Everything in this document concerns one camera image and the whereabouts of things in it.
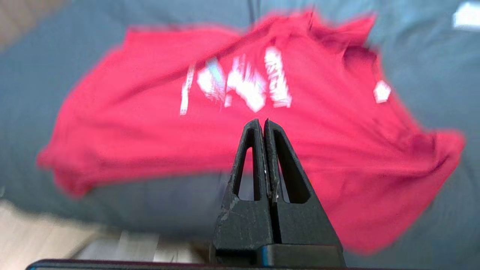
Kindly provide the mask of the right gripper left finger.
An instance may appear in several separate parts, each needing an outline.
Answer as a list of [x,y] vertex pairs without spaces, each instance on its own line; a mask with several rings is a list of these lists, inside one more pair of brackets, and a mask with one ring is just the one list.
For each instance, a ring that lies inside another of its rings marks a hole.
[[[248,149],[252,149],[252,201],[239,198],[242,172]],[[209,262],[224,266],[260,266],[259,251],[273,243],[270,203],[266,192],[266,161],[263,132],[258,120],[242,131],[226,193],[209,248]]]

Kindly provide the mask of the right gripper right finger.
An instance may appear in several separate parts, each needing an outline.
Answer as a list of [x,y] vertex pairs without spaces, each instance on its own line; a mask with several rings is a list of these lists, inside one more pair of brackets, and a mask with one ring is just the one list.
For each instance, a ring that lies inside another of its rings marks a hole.
[[274,242],[264,246],[264,266],[344,268],[343,247],[281,126],[264,126]]

